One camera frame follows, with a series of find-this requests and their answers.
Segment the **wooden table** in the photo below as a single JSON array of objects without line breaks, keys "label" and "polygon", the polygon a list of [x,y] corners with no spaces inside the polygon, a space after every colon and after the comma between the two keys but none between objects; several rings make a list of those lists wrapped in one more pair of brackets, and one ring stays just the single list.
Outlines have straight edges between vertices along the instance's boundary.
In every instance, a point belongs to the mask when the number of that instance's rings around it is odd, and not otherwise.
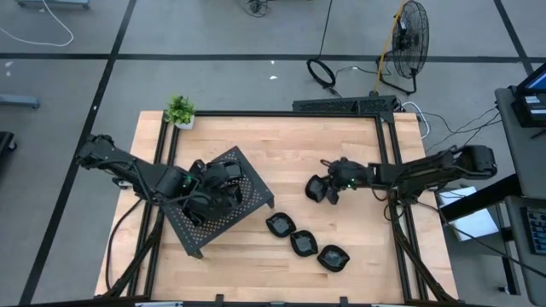
[{"label": "wooden table", "polygon": [[[160,111],[141,112],[132,154],[153,161],[161,116]],[[422,158],[425,154],[415,115],[397,113],[395,119],[403,161]],[[169,127],[164,163],[171,132]],[[353,303],[404,301],[392,228],[383,217],[386,203],[376,200],[367,188],[340,193],[337,206],[326,200],[317,204],[304,194],[310,176],[326,174],[327,169],[319,159],[346,156],[363,165],[380,162],[374,120],[199,117],[194,129],[181,132],[178,141],[175,165],[186,169],[195,159],[207,162],[239,146],[272,190],[276,207],[271,210],[262,206],[203,247],[205,258],[201,260],[186,254],[171,225],[165,223],[153,299],[212,301],[216,294],[222,293],[226,301],[240,302],[335,303],[340,296],[347,296]],[[386,141],[389,160],[393,161],[392,146],[388,138]],[[120,192],[113,225],[135,201],[132,191]],[[421,201],[435,205],[430,193],[424,193]],[[142,209],[143,206],[133,212],[115,236],[111,282],[133,258]],[[314,257],[297,256],[289,239],[273,236],[265,219],[279,211],[286,212],[298,229],[310,230],[320,249],[327,244],[345,249],[351,256],[346,268],[339,273],[328,272]],[[423,262],[446,292],[456,297],[438,214],[413,206],[413,215]],[[146,272],[147,267],[145,261],[141,272]],[[408,272],[413,271],[410,264]],[[144,276],[140,274],[137,294],[142,293]],[[105,291],[103,263],[96,293]],[[412,287],[412,293],[414,298],[418,297],[416,287]]]}]

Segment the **black bowl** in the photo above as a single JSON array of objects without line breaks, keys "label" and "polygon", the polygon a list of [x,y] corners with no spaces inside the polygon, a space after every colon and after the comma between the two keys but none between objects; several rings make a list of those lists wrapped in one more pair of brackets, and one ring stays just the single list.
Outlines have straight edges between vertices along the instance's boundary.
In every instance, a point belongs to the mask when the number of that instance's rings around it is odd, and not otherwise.
[{"label": "black bowl", "polygon": [[317,259],[324,268],[334,273],[341,272],[349,260],[351,260],[344,250],[333,245],[325,246],[320,255],[317,256]]},{"label": "black bowl", "polygon": [[279,238],[286,238],[296,231],[296,224],[286,213],[275,213],[265,223],[270,232]]},{"label": "black bowl", "polygon": [[312,233],[307,230],[300,230],[290,235],[290,243],[298,256],[308,257],[318,253],[317,240]]}]

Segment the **green plant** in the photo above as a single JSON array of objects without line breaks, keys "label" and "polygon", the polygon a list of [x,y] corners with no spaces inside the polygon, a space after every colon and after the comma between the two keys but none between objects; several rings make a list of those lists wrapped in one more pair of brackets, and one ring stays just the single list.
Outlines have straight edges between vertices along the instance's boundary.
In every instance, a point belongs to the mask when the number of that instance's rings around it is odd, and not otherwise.
[{"label": "green plant", "polygon": [[191,117],[195,114],[194,104],[188,97],[173,96],[166,111],[167,122],[173,124],[189,124]]}]

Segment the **fan guard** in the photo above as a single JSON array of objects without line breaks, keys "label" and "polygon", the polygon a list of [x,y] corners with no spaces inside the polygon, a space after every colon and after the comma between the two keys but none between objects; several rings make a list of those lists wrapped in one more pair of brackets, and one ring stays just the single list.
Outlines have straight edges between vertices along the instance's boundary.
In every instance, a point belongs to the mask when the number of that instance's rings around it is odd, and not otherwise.
[{"label": "fan guard", "polygon": [[392,33],[392,59],[398,74],[413,78],[425,65],[428,53],[428,17],[420,3],[409,0]]}]

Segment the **computer monitor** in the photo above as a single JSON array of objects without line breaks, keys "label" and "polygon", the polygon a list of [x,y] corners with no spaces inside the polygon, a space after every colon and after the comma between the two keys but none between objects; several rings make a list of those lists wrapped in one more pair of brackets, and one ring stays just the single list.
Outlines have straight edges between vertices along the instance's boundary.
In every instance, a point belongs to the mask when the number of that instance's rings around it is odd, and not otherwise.
[{"label": "computer monitor", "polygon": [[546,63],[518,85],[518,93],[521,95],[546,93]]}]

